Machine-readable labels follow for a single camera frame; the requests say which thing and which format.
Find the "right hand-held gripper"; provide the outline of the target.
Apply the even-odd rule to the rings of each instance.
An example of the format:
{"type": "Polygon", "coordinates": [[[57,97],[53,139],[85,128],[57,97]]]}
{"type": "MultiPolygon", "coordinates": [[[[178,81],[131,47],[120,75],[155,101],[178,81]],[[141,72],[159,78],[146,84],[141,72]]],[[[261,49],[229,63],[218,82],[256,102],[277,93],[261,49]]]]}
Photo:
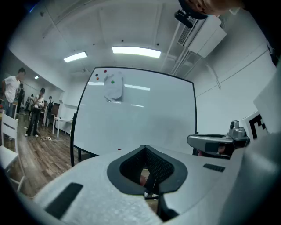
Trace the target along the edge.
{"type": "Polygon", "coordinates": [[[257,110],[240,120],[249,139],[254,141],[267,134],[281,136],[281,63],[253,103],[257,110]]]}

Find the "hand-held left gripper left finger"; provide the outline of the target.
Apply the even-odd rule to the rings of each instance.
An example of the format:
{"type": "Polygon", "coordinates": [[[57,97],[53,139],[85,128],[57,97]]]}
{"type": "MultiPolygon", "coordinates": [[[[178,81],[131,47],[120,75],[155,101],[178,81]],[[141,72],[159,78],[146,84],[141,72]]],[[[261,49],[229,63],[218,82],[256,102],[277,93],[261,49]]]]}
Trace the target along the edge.
{"type": "Polygon", "coordinates": [[[34,201],[63,225],[161,225],[140,185],[145,157],[140,146],[87,159],[48,183],[34,201]]]}

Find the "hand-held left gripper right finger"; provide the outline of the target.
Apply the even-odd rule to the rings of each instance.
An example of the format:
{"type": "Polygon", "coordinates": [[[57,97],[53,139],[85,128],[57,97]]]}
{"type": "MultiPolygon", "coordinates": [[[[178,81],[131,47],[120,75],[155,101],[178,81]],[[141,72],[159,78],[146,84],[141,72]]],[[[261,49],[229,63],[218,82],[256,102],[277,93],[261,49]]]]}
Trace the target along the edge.
{"type": "Polygon", "coordinates": [[[237,151],[229,160],[194,156],[145,146],[160,156],[160,167],[173,166],[173,173],[159,184],[159,204],[173,214],[163,221],[147,206],[149,225],[219,225],[223,207],[237,178],[237,151]]]}

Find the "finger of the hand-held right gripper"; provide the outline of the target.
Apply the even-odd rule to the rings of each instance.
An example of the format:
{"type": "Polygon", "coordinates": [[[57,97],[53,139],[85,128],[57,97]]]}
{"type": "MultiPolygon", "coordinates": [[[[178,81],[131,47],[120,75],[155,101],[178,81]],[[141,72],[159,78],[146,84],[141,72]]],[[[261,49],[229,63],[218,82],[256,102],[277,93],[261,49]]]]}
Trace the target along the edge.
{"type": "Polygon", "coordinates": [[[233,139],[227,134],[195,134],[187,137],[187,143],[202,152],[215,154],[219,146],[232,145],[233,139]]]}

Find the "person's black t-shirt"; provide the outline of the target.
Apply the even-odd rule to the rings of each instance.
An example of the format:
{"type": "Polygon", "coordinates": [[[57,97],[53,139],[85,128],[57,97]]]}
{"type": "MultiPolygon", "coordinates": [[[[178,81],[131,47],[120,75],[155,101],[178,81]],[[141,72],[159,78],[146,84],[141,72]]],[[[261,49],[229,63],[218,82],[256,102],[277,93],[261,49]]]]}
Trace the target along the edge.
{"type": "Polygon", "coordinates": [[[272,63],[277,66],[281,60],[281,8],[280,0],[243,0],[245,10],[254,18],[267,40],[272,63]]]}

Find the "white table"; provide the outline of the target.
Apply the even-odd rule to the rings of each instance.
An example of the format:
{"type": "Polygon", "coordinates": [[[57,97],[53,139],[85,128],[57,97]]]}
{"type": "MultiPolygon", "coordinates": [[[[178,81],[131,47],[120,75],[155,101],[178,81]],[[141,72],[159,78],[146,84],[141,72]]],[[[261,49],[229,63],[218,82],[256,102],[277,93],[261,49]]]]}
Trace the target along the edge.
{"type": "Polygon", "coordinates": [[[59,138],[59,132],[61,129],[61,123],[70,123],[72,124],[72,119],[68,120],[68,119],[64,119],[64,118],[60,118],[55,116],[54,120],[53,120],[53,127],[52,127],[52,134],[54,134],[55,129],[57,129],[57,138],[59,138]]]}

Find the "white air conditioner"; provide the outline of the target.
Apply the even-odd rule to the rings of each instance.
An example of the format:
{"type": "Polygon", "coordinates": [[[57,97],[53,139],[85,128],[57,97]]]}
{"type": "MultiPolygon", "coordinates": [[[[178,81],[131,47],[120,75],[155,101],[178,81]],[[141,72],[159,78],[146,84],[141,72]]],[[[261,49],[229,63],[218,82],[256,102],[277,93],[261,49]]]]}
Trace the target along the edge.
{"type": "Polygon", "coordinates": [[[214,15],[204,20],[194,18],[188,20],[192,24],[192,28],[184,26],[177,43],[186,47],[190,52],[206,58],[227,35],[220,27],[221,20],[214,15]]]}

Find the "long ceiling light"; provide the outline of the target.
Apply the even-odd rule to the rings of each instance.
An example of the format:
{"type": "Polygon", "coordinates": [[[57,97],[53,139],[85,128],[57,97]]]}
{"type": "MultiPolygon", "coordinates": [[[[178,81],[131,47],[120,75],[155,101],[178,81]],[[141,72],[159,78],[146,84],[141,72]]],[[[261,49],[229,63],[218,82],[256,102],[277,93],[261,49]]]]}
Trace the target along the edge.
{"type": "Polygon", "coordinates": [[[151,58],[159,58],[161,55],[161,51],[141,47],[115,46],[112,47],[112,51],[114,54],[133,54],[151,58]]]}

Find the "white chair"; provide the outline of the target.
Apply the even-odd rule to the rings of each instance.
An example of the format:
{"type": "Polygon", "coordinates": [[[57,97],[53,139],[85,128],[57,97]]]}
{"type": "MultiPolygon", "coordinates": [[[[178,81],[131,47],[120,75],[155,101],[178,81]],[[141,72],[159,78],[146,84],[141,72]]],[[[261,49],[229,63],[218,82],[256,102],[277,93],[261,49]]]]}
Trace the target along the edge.
{"type": "Polygon", "coordinates": [[[22,177],[20,181],[14,180],[10,178],[12,182],[18,185],[17,191],[21,190],[21,187],[25,181],[25,172],[22,166],[22,161],[19,155],[18,150],[18,119],[14,119],[9,117],[6,114],[2,114],[1,117],[1,143],[0,146],[0,166],[8,171],[9,167],[15,162],[18,161],[22,177]],[[4,135],[11,137],[14,140],[15,150],[10,150],[9,148],[4,146],[4,135]]]}

